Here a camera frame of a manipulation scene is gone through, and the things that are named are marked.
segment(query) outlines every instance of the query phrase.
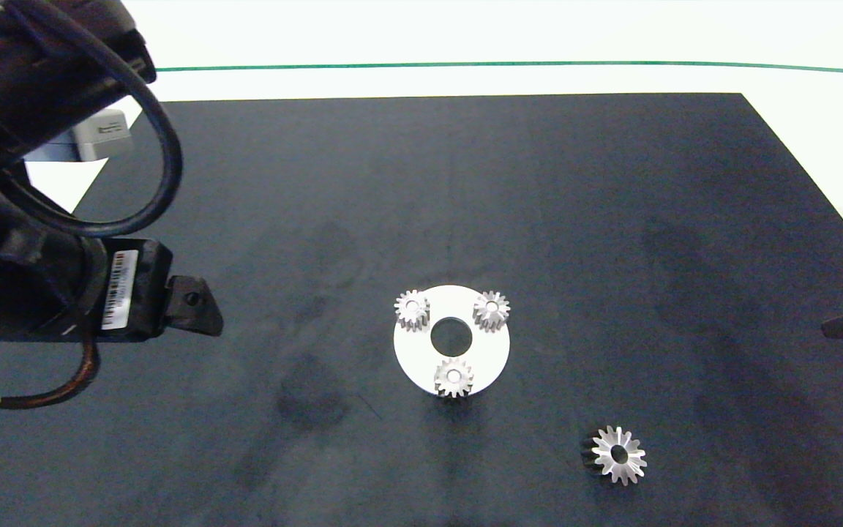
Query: black cable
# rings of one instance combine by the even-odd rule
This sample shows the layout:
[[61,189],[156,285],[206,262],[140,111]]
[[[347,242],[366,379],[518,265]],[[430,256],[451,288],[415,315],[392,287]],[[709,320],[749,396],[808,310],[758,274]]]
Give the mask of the black cable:
[[24,212],[34,219],[75,236],[102,238],[119,236],[119,234],[133,233],[153,223],[168,209],[174,195],[181,184],[181,172],[184,170],[184,160],[181,156],[181,143],[178,141],[174,127],[168,119],[164,107],[155,99],[145,81],[141,79],[131,66],[121,59],[102,40],[73,20],[67,13],[57,9],[45,0],[17,0],[4,5],[16,16],[26,16],[47,27],[57,37],[73,44],[91,59],[95,60],[113,79],[128,90],[133,99],[143,108],[145,116],[151,122],[161,143],[161,153],[164,157],[164,173],[158,190],[146,206],[130,217],[114,221],[85,221],[54,210],[41,203],[25,184],[11,180],[14,192],[11,199]]

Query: white connector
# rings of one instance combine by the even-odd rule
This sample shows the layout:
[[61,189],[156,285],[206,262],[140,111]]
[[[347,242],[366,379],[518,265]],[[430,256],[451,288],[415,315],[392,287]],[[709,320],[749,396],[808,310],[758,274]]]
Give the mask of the white connector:
[[132,134],[121,110],[97,111],[24,157],[26,161],[96,161],[132,150]]

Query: silver gear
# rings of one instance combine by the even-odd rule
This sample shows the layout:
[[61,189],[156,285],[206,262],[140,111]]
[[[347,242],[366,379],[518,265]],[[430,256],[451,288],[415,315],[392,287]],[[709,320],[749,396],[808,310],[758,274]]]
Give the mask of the silver gear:
[[[642,467],[646,466],[646,462],[642,457],[646,455],[645,450],[639,448],[640,441],[634,439],[630,441],[629,431],[623,432],[622,427],[616,427],[616,431],[608,426],[607,431],[598,430],[598,436],[592,438],[596,447],[591,448],[591,452],[596,454],[594,464],[603,465],[600,476],[610,475],[612,483],[622,481],[625,487],[628,483],[626,480],[637,483],[636,476],[642,477]],[[614,446],[622,446],[626,450],[626,461],[618,463],[613,458],[612,448]]]
[[435,370],[435,391],[441,397],[466,397],[471,393],[474,375],[464,361],[452,358]]
[[418,331],[427,326],[431,304],[417,289],[400,294],[392,307],[395,307],[395,315],[399,318],[400,326],[405,329]]
[[486,331],[496,331],[509,319],[509,301],[499,291],[483,291],[474,302],[474,323]]

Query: sticker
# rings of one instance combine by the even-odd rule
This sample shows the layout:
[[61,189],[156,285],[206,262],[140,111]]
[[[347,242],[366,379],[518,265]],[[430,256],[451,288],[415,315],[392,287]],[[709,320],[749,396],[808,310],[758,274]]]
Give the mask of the sticker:
[[138,263],[137,250],[118,250],[113,254],[110,286],[106,290],[106,307],[103,308],[103,326],[100,329],[121,329],[128,326],[128,313],[132,306],[132,283]]

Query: green line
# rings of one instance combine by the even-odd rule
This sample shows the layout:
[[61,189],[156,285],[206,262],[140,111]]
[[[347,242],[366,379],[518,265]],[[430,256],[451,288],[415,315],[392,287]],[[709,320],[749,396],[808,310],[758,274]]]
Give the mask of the green line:
[[368,70],[379,67],[472,67],[472,66],[720,66],[762,67],[767,70],[800,70],[843,73],[843,67],[790,66],[749,62],[702,62],[685,60],[543,60],[501,62],[402,62],[368,64],[264,64],[263,66],[186,66],[160,67],[158,71],[237,71],[237,70]]

